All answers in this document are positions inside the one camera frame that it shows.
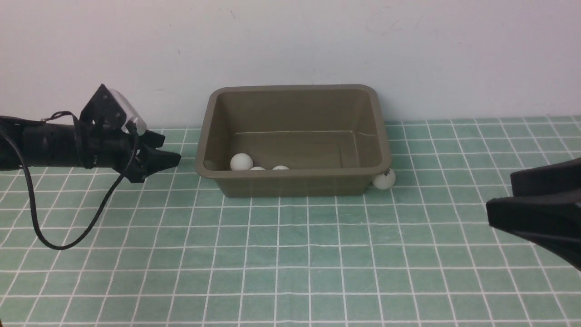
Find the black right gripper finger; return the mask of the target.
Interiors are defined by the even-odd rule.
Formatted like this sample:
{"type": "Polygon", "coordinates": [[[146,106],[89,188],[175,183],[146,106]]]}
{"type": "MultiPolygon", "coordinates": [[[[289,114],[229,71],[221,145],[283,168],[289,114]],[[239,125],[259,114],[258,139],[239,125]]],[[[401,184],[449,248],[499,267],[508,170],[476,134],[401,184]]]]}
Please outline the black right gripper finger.
{"type": "Polygon", "coordinates": [[[486,203],[488,224],[581,268],[581,160],[510,174],[512,195],[486,203]]]}

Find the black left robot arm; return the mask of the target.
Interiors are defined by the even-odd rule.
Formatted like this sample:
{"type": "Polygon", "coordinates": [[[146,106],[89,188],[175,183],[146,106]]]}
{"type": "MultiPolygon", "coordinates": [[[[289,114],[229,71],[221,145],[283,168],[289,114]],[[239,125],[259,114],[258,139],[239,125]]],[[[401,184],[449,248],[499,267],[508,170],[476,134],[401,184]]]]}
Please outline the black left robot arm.
{"type": "Polygon", "coordinates": [[[147,125],[116,89],[100,85],[73,123],[54,124],[69,115],[56,112],[35,121],[1,117],[1,170],[35,167],[108,168],[131,183],[178,166],[181,155],[162,150],[165,137],[147,125]]]}

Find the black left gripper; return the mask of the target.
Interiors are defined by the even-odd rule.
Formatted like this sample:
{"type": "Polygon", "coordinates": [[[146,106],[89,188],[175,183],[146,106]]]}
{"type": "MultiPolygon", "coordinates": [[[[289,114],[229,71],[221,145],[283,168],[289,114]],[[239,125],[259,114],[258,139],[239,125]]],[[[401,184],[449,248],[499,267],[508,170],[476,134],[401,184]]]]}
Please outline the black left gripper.
{"type": "Polygon", "coordinates": [[[79,121],[86,129],[85,145],[92,167],[112,168],[131,183],[143,183],[146,175],[176,168],[181,155],[163,150],[145,150],[144,168],[138,153],[142,144],[161,148],[165,136],[147,129],[142,135],[127,134],[120,128],[120,108],[110,89],[101,84],[81,111],[79,121]]]}

